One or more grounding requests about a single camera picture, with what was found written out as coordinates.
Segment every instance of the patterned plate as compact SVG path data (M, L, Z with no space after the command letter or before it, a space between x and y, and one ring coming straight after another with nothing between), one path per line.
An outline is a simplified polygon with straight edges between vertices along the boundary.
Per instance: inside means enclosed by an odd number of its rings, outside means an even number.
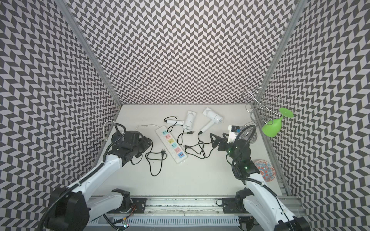
M266 182L275 179L276 176L275 169L269 162L265 160L256 160L255 166L259 169L261 175L263 176Z

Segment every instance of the electrical cord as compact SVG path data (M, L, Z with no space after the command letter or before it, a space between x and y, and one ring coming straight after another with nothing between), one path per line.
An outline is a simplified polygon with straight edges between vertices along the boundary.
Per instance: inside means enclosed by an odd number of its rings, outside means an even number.
M199 138L199 135L200 135L200 134L198 134L198 143L197 143L196 145L193 145L193 146L185 145L185 150L184 150L184 152L185 152L186 154L189 154L189 155L195 156L195 157L197 157L197 158L199 158L199 159L205 159L205 158L208 158L208 157L210 157L210 156L211 156L212 151L213 151L216 147L212 148L212 150L209 152L209 155L207 156L207 155L206 155L206 153L205 153L205 151L204 151L204 146L205 146L205 145L207 145L207 144L210 144L210 143L212 143L212 142L204 143L204 142ZM197 151L193 148L193 147L195 147L195 146L199 146L199 148L200 148L201 150L200 150L199 152L197 152ZM193 154L193 153L189 153L189 152L187 152L187 149L191 149L191 150L193 150L196 154L200 155L200 157L199 157L198 155Z
M229 165L232 166L232 164L228 161L228 156L229 156L229 153L226 153L226 161L229 163Z
M164 122L167 122L167 121L166 121L166 119L168 119L168 118L175 118L175 119L176 119L176 122L175 122L175 124L171 125L171 126L167 129L167 132L172 132L172 129L174 128L174 126L182 126L181 124L177 124L177 121L179 121L179 120L178 120L178 119L177 119L177 117L175 117L175 116L169 116L169 117L166 117L166 118L164 118L164 119L163 119L163 121L164 121Z
M75 184L69 189L67 189L51 206L49 206L49 208L46 210L46 212L44 212L43 216L41 217L40 222L38 223L38 226L37 226L38 231L43 230L43 226L44 226L47 215L57 205L57 203L59 203L68 193L72 192L72 190L74 190L77 187L78 187L78 184Z
M139 160L139 162L137 162L137 163L135 163L135 164L138 164L138 163L140 163L140 161L142 160L142 155L141 155L141 159ZM134 163L133 163L133 161L132 160L130 160L131 161L131 164L132 165L135 165Z
M249 137L248 137L248 139L246 140L246 144L247 143L249 143L250 142L250 140L252 139L252 137L253 137L253 135L254 135L254 133L256 132L256 126L255 125L249 125L249 126L246 126L241 132L239 132L239 134L236 136L236 138L235 138L235 141L237 141L238 139L239 139L239 137L243 134L243 132L245 132L247 129L249 129L249 128L253 128L253 130L252 130L252 132L251 132L251 134L249 135Z
M140 125L136 126L134 131L136 131L139 127L149 127L149 126L156 126L157 128L160 128L158 125L155 125L155 124L148 124L148 125L141 125L140 124Z
M124 230L126 230L127 228L118 228L117 226L115 226L112 222L111 222L111 220L109 220L109 218L105 215L105 214L103 214L103 217L104 217L104 219L107 221L107 223L112 227L112 228L114 228L116 231L124 231Z
M183 135L184 134L193 134L194 133L194 131L190 131L190 132L185 132L185 129L183 129L182 130L182 133L180 133L180 135L177 137L177 143L179 144L179 145L182 145L183 144L183 142L184 142L184 139L183 139Z
M103 139L104 139L105 141L107 141L107 140L108 140L108 137L106 137L106 136L105 136L105 125L106 125L108 122L113 122L113 123L115 123L115 121L113 121L113 120L107 120L107 121L105 121L105 123L104 123L104 125L103 125Z
M132 211L131 211L131 214L130 214L130 215L128 215L128 216L126 216L126 217L124 217L124 218L122 218L122 219L118 219L118 220L116 220L115 222L113 222L113 224L121 223L122 221L125 221L125 220L127 220L130 216L132 216L132 214L134 213L134 211L135 211L135 209L136 209L136 205L134 204L134 206L133 206L133 207L131 206L131 209L132 209Z
M114 142L112 142L108 147L107 147L107 149L105 150L105 153L104 153L104 155L103 155L103 162L105 162L105 159L106 159L106 157L107 157L107 154L108 154L108 151L109 151L109 149L115 144L115 143L117 143L119 140L121 140L124 136L125 136L125 134L126 134L126 127L125 126L123 126L122 124L120 124L120 123L115 123L114 124L114 127L115 127L115 129L116 129L116 131L119 131L118 130L118 127L117 126L120 126L120 127L122 127L123 128L123 130L124 130L124 133L117 139L117 140L115 140Z
M177 119L177 117L175 117L175 116L169 116L169 117L166 117L166 118L164 118L164 120L163 121L167 121L166 119L168 119L168 118L175 118L176 119L176 122L175 122L175 124L174 125L171 125L168 129L167 129L167 132L172 132L172 130L173 130L173 128L174 128L174 126L179 126L179 125L181 125L181 124L177 124L177 121L178 121L178 119ZM194 131L190 131L190 132L185 132L185 129L183 129L182 130L182 133L180 133L180 135L177 137L177 143L179 144L179 145L182 145L182 143L184 142L184 139L183 139L183 136L184 136L184 134L193 134L194 133Z
M149 152L147 152L146 154L145 154L145 158L147 159L147 161L148 161L148 163L149 163L149 170L150 170L150 174L152 175L152 176L158 176L159 175L159 173L161 172L161 170L162 170L162 165L163 165L163 161L165 160L165 159L167 159L167 153L165 152L165 150L162 150L161 152L152 152L152 150L153 150L153 141L151 140L151 139L149 139L148 138L148 140L150 140L150 142L152 143L152 147L151 147L151 149L150 149L150 151ZM154 159L154 158L149 158L148 156L149 156L149 154L162 154L162 157L161 157L161 159ZM161 161L161 168L159 169L159 172L156 174L156 175L154 175L153 173L152 173L152 167L151 167L151 165L150 165L150 161L149 160L160 160Z

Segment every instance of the metal rack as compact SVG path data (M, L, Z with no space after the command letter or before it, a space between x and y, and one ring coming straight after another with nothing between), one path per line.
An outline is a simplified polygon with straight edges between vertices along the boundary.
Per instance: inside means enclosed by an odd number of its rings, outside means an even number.
M255 93L258 94L260 91L261 91L261 87L258 87L256 90L255 90ZM278 103L281 103L281 97L278 96L278 95L275 95L275 97L273 98L273 101L272 102L266 102L264 99L258 101L256 99L256 97L254 97L253 93L251 91L246 91L246 93L244 94L243 98L245 100L248 100L250 99L250 97L254 100L252 104L246 104L245 105L245 109L250 113L250 119L256 124L256 126L258 126L258 120L262 121L263 123L267 124L269 123L270 125L273 124L273 118L272 117L266 117L266 116L261 116L261 114L259 114L259 119L257 118L258 116L255 115L254 113L256 111L258 111L258 109L261 109L261 110L265 110L265 111L269 111L273 114L275 114L276 116L278 117L281 117L282 115L272 111L271 109L269 109L267 106L271 106L271 105L275 105L275 104L278 104Z

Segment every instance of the chevron patterned wall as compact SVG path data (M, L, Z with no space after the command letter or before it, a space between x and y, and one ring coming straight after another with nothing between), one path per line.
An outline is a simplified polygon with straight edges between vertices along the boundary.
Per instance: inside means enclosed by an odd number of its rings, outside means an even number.
M51 0L2 0L0 18L0 230L25 230L90 169L118 108Z
M315 230L370 230L369 9L308 2L265 95L295 113L273 144Z
M296 0L66 0L122 103L238 103Z

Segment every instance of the white hair dryer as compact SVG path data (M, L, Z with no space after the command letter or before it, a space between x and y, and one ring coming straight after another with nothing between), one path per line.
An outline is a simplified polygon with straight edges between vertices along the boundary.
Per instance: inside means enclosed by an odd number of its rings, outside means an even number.
M204 127L202 127L202 129L200 130L200 132L198 133L198 135L200 135L200 134L204 133L205 131L207 131L210 127L212 127L212 125L214 125L214 124L220 124L222 122L222 120L223 120L222 116L220 116L216 112L212 111L210 108L206 108L204 110L204 112L203 112L203 115L207 116L211 120Z
M180 124L182 125L183 129L191 130L193 128L195 116L196 116L195 112L188 111L185 120L168 119L165 120L165 122L169 124Z

